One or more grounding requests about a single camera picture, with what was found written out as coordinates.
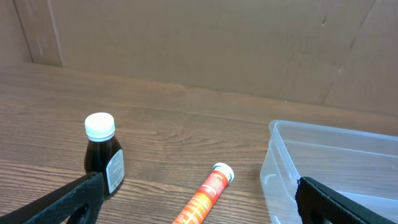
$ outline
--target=white label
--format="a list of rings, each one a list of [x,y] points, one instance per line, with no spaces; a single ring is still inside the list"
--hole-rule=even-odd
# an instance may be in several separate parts
[[[108,189],[111,194],[116,187],[122,182],[124,177],[124,161],[123,161],[123,150],[120,149],[112,157],[108,165],[106,166],[106,175],[108,176]]]

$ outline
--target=plastic bin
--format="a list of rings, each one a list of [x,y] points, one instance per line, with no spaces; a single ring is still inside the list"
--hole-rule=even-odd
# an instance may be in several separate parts
[[[301,223],[294,199],[301,176],[398,223],[397,137],[278,120],[269,129],[260,179],[272,223]]]

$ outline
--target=white bottle cap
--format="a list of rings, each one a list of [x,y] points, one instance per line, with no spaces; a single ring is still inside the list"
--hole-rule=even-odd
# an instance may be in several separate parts
[[[218,171],[221,171],[222,173],[224,173],[225,176],[227,176],[227,178],[228,178],[228,183],[231,183],[232,180],[234,180],[234,171],[232,170],[232,168],[230,168],[229,165],[227,165],[225,163],[217,162],[213,166],[213,170],[218,170]]]
[[[94,113],[86,118],[86,134],[94,142],[103,142],[114,136],[114,120],[108,113]]]

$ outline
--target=cylindrical container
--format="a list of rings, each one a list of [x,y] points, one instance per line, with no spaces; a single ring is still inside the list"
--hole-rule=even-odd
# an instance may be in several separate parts
[[[114,135],[114,119],[108,113],[95,113],[86,118],[88,145],[85,170],[102,172],[105,182],[104,198],[112,197],[124,178],[123,150]]]
[[[230,166],[219,162],[213,172],[193,195],[173,224],[201,224],[228,183],[234,179]]]

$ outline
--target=dark liquid bottle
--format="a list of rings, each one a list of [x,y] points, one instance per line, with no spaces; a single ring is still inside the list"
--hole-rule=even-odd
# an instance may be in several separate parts
[[[105,199],[112,197],[124,178],[123,150],[114,135],[114,120],[110,114],[95,113],[86,118],[88,145],[85,170],[102,172],[105,182]]]

